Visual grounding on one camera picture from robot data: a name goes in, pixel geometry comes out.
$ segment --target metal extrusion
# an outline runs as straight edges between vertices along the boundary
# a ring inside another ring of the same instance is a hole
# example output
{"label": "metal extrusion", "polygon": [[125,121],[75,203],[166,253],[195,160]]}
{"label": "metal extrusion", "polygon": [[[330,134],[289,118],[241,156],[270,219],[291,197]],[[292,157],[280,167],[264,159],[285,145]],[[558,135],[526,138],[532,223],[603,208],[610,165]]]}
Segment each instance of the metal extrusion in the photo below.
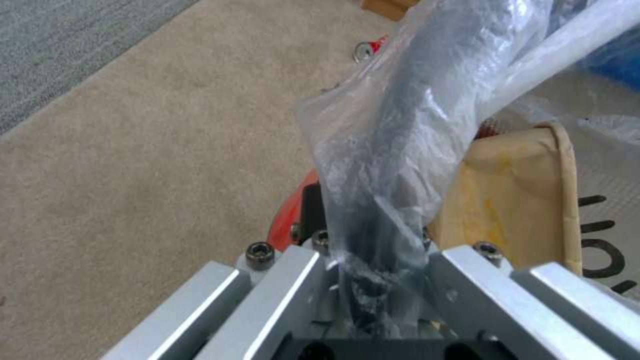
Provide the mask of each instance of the metal extrusion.
{"label": "metal extrusion", "polygon": [[430,256],[427,277],[461,338],[495,335],[519,359],[611,359],[469,246]]}
{"label": "metal extrusion", "polygon": [[204,359],[268,359],[288,334],[315,316],[323,286],[320,254],[290,246],[196,356]]}
{"label": "metal extrusion", "polygon": [[190,358],[249,290],[248,274],[209,262],[102,359]]}
{"label": "metal extrusion", "polygon": [[640,316],[551,263],[511,276],[616,359],[640,359]]}

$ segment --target floor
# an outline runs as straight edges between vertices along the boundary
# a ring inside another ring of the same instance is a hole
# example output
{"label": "floor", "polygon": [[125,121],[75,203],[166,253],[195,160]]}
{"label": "floor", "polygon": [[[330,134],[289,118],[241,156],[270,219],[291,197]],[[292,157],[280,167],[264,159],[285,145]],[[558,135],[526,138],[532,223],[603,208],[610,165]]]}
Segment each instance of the floor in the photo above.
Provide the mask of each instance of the floor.
{"label": "floor", "polygon": [[263,240],[312,166],[296,101],[392,26],[355,0],[200,0],[0,137],[0,357],[99,357]]}
{"label": "floor", "polygon": [[195,1],[0,1],[0,135]]}

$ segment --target white tube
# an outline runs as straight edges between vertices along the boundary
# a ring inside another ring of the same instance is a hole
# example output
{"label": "white tube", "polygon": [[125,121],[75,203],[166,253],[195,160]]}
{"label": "white tube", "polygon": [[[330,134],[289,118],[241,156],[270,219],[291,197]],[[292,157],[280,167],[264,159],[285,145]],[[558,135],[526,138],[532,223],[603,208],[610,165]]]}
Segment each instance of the white tube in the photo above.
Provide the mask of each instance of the white tube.
{"label": "white tube", "polygon": [[640,0],[599,0],[509,67],[479,119],[487,119],[544,80],[640,24]]}

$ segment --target plastic bag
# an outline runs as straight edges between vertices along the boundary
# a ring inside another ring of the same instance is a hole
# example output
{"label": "plastic bag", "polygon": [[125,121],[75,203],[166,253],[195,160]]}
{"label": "plastic bag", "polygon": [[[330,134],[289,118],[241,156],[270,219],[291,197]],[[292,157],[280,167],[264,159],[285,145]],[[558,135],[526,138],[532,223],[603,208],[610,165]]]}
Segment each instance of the plastic bag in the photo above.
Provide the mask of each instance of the plastic bag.
{"label": "plastic bag", "polygon": [[440,208],[484,103],[547,33],[550,0],[423,1],[372,61],[304,101],[340,295],[355,336],[411,336]]}

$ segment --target beige carpet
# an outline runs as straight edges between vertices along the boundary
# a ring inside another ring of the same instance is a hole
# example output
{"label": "beige carpet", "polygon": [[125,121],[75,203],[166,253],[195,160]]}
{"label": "beige carpet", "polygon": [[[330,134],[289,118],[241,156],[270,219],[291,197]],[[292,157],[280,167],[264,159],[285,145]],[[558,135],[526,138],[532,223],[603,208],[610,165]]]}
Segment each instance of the beige carpet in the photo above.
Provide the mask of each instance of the beige carpet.
{"label": "beige carpet", "polygon": [[353,0],[200,0],[0,138],[0,358],[99,357],[312,166],[292,115],[392,23]]}

